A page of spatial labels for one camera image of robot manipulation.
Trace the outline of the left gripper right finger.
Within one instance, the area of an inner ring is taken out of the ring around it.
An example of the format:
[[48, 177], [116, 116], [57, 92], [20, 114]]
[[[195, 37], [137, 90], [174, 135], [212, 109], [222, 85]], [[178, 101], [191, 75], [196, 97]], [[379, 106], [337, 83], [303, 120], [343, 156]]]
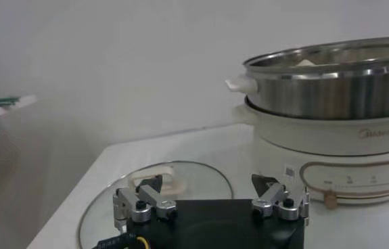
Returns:
[[276, 216], [283, 221], [302, 219], [309, 225], [309, 192], [305, 186], [289, 190], [274, 177], [252, 174], [252, 184], [258, 194], [252, 199], [252, 216], [262, 221]]

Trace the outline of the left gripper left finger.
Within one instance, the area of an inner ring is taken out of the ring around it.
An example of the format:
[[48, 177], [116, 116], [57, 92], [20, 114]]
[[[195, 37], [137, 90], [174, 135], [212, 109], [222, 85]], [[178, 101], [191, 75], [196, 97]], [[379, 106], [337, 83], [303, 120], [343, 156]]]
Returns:
[[162, 175], [144, 179], [137, 187], [118, 188], [113, 194], [114, 226], [123, 232], [128, 221], [144, 225], [156, 217], [174, 221], [178, 216], [177, 203], [161, 195]]

